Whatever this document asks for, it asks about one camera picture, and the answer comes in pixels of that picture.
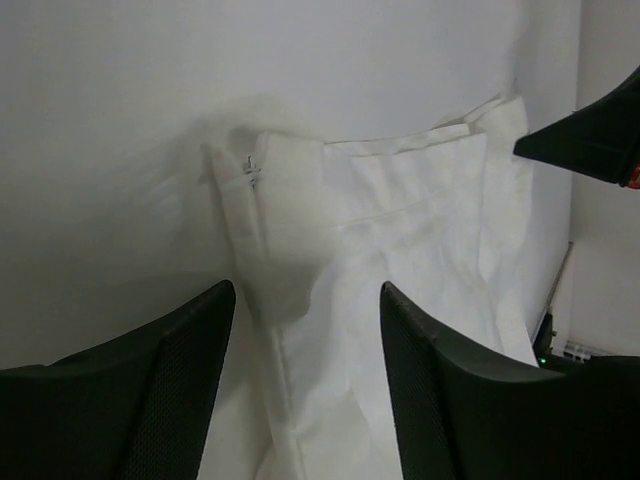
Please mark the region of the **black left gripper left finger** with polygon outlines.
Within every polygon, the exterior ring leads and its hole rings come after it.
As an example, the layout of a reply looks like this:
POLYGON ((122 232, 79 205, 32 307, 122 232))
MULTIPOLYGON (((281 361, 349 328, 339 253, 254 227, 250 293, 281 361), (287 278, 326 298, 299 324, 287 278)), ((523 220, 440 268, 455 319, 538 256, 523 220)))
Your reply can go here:
POLYGON ((230 339, 224 280, 50 365, 1 373, 5 479, 194 479, 230 339))

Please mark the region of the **white pleated skirt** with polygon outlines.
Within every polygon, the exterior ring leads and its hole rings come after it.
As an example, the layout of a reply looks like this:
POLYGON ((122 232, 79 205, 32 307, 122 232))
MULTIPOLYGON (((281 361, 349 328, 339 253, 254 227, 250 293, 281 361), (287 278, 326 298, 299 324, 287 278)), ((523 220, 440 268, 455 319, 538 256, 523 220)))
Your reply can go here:
POLYGON ((392 282, 525 363, 521 259, 532 167, 522 98, 435 129, 326 143, 229 111, 200 146, 258 344, 273 443, 261 479, 401 475, 379 324, 392 282))

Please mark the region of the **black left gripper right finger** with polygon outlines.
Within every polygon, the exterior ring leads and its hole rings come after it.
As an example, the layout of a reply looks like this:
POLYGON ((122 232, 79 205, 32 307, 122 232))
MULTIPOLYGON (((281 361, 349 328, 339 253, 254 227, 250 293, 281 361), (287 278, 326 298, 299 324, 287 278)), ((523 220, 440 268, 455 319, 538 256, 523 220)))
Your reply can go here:
POLYGON ((406 479, 635 479, 639 361, 567 372, 499 354, 421 310, 395 285, 380 326, 406 479))

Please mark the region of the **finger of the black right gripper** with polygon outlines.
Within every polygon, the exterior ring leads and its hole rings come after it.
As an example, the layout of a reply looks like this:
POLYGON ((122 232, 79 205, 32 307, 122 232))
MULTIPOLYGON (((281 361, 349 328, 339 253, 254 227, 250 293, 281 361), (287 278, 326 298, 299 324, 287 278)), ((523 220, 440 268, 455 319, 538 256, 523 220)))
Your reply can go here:
POLYGON ((605 97, 528 134, 513 153, 621 187, 639 187, 639 72, 605 97))

